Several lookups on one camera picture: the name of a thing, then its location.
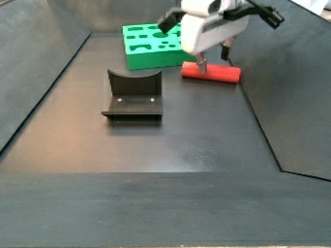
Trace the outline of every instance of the black holder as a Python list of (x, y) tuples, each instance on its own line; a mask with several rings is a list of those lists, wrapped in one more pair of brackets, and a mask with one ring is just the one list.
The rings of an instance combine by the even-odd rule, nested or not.
[(126, 77), (108, 72), (112, 92), (107, 118), (162, 118), (162, 71), (147, 77)]

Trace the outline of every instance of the bin floor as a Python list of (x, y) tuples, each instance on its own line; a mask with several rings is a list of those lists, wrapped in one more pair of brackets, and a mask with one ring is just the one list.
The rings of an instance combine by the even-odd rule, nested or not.
[[(220, 50), (208, 54), (223, 63)], [(0, 172), (278, 171), (240, 86), (163, 68), (163, 120), (111, 122), (107, 69), (130, 72), (119, 35), (83, 46), (0, 160)]]
[(164, 68), (162, 125), (110, 124), (107, 69), (128, 73), (116, 35), (2, 155), (0, 247), (330, 246), (331, 184), (278, 170), (240, 86)]

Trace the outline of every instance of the green shape sorter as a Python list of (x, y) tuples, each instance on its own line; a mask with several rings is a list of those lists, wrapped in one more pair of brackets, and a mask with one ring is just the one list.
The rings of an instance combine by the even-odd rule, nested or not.
[(163, 34), (158, 24), (123, 26), (127, 64), (130, 70), (183, 65), (196, 61), (182, 48), (182, 27)]

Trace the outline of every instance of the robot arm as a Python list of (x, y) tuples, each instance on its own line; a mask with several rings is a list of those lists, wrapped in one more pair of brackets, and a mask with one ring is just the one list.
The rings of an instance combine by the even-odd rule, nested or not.
[(182, 6), (171, 9), (158, 24), (167, 33), (182, 23), (183, 50), (195, 55), (199, 71), (206, 74), (203, 52), (222, 44), (223, 59), (228, 60), (234, 36), (246, 29), (250, 15), (259, 15), (274, 29), (284, 20), (272, 7), (260, 6), (252, 0), (183, 0)]

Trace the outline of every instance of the red block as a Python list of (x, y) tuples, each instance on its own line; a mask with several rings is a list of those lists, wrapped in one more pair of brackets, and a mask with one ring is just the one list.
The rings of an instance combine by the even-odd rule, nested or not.
[(231, 83), (239, 83), (240, 68), (207, 64), (207, 73), (199, 73), (199, 67), (194, 62), (184, 62), (182, 67), (182, 76), (186, 78), (199, 78), (206, 80), (215, 80)]

